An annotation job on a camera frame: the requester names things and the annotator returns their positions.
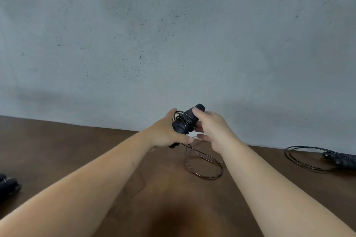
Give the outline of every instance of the black cable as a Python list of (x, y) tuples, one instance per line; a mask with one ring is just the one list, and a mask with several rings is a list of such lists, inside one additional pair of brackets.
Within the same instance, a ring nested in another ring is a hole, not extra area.
[(329, 171), (333, 171), (333, 170), (336, 170), (336, 169), (339, 169), (340, 167), (333, 167), (333, 168), (330, 168), (330, 169), (323, 169), (323, 168), (319, 168), (319, 167), (316, 167), (316, 166), (313, 166), (313, 165), (310, 165), (308, 163), (304, 163), (298, 159), (296, 159), (292, 154), (291, 152), (296, 150), (296, 149), (303, 149), (303, 148), (311, 148), (311, 149), (317, 149), (317, 150), (322, 150), (322, 151), (326, 151), (328, 153), (331, 153), (331, 154), (335, 154), (337, 156), (340, 156), (344, 159), (347, 159), (347, 160), (350, 160), (351, 162), (355, 163), (354, 160), (344, 156), (343, 154), (339, 153), (339, 152), (335, 152), (335, 151), (332, 151), (332, 150), (329, 150), (329, 149), (325, 149), (325, 148), (320, 148), (320, 147), (313, 147), (313, 146), (304, 146), (304, 145), (295, 145), (295, 146), (290, 146), (288, 148), (286, 148), (284, 150), (284, 155), (286, 156), (287, 159), (289, 159), (291, 162), (293, 163), (296, 163), (297, 165), (303, 167), (303, 168), (307, 168), (307, 169), (312, 169), (314, 171), (320, 171), (320, 172), (329, 172)]
[[(178, 119), (180, 119), (182, 121), (184, 127), (186, 128), (186, 131), (193, 131), (194, 130), (194, 127), (193, 127), (194, 122), (193, 122), (192, 118), (189, 115), (187, 115), (185, 112), (176, 111), (174, 116), (173, 116), (173, 118), (172, 118), (172, 122), (174, 122), (175, 120), (178, 120)], [(192, 174), (194, 174), (194, 175), (196, 175), (196, 176), (198, 176), (200, 178), (209, 179), (209, 180), (217, 179), (217, 178), (219, 178), (220, 176), (223, 175), (224, 171), (223, 171), (223, 168), (222, 168), (221, 164), (223, 164), (224, 161), (219, 162), (217, 159), (213, 158), (212, 156), (210, 156), (208, 154), (205, 154), (204, 152), (193, 148), (190, 144), (188, 144), (188, 145), (183, 144), (183, 145), (185, 146), (185, 154), (184, 154), (185, 161), (186, 161), (188, 167), (191, 170), (191, 171), (189, 171), (190, 173), (192, 173)], [(201, 157), (202, 159), (206, 160), (207, 162), (219, 165), (220, 173), (218, 175), (215, 175), (215, 176), (204, 176), (204, 175), (201, 175), (201, 174), (197, 173), (195, 170), (193, 170), (193, 168), (191, 167), (191, 165), (188, 162), (188, 156), (187, 156), (187, 150), (188, 149), (192, 149), (199, 157)], [(202, 155), (207, 156), (207, 157), (211, 158), (212, 160), (209, 160), (209, 159), (203, 157)]]

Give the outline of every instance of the left hand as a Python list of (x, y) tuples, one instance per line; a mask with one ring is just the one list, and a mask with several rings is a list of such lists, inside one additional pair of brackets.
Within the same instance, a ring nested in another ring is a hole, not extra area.
[(151, 139), (152, 146), (164, 147), (175, 142), (185, 145), (192, 143), (193, 138), (177, 133), (172, 127), (172, 118), (177, 109), (171, 109), (164, 118), (155, 122), (152, 126), (146, 128), (143, 132)]

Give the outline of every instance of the black jump rope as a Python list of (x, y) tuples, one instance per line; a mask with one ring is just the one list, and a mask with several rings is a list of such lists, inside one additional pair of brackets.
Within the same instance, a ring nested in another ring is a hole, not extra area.
[[(195, 106), (196, 108), (200, 109), (201, 111), (205, 111), (205, 107), (202, 104), (198, 104)], [(174, 114), (174, 117), (172, 119), (172, 127), (175, 132), (181, 133), (181, 134), (189, 134), (189, 132), (192, 132), (197, 124), (198, 118), (193, 114), (192, 108), (190, 108), (187, 111), (176, 111)], [(174, 143), (170, 146), (170, 148), (175, 148), (179, 143)], [(205, 154), (202, 151), (199, 151), (195, 148), (193, 148), (190, 144), (184, 145), (185, 146), (185, 161), (190, 168), (190, 172), (200, 178), (203, 179), (208, 179), (208, 180), (214, 180), (219, 178), (220, 176), (223, 175), (223, 166), (224, 161), (219, 162), (217, 159), (213, 158), (212, 156)], [(295, 158), (295, 156), (292, 154), (294, 150), (298, 149), (305, 149), (305, 148), (310, 148), (310, 149), (317, 149), (317, 150), (322, 150), (323, 152), (323, 157), (328, 161), (334, 164), (333, 168), (320, 168), (316, 167), (313, 165), (310, 165), (308, 163), (302, 162), (298, 159)], [(215, 176), (204, 176), (199, 173), (197, 173), (195, 170), (193, 170), (192, 166), (189, 164), (188, 161), (188, 155), (187, 151), (188, 149), (192, 149), (199, 157), (202, 159), (206, 160), (207, 162), (216, 164), (220, 167), (220, 173)], [(339, 152), (335, 152), (329, 149), (325, 148), (320, 148), (320, 147), (313, 147), (313, 146), (291, 146), (288, 147), (284, 150), (284, 155), (286, 156), (287, 159), (289, 159), (291, 162), (307, 169), (311, 169), (314, 171), (319, 171), (319, 172), (329, 172), (329, 171), (334, 171), (337, 169), (350, 169), (350, 170), (356, 170), (356, 156), (350, 155), (350, 154), (343, 154)]]

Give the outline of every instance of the left arm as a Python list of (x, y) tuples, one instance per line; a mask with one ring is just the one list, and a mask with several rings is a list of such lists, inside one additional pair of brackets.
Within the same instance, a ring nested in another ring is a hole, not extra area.
[(154, 146), (193, 142), (172, 128), (172, 109), (151, 127), (41, 191), (0, 221), (0, 236), (89, 237)]

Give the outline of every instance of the human arm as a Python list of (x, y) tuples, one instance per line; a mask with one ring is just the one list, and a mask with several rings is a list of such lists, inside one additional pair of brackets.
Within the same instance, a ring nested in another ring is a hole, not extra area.
[(356, 233), (238, 139), (217, 113), (193, 109), (197, 132), (220, 153), (265, 237), (355, 237)]
[(175, 111), (29, 199), (0, 220), (0, 236), (91, 236), (152, 147), (193, 141), (174, 132)]

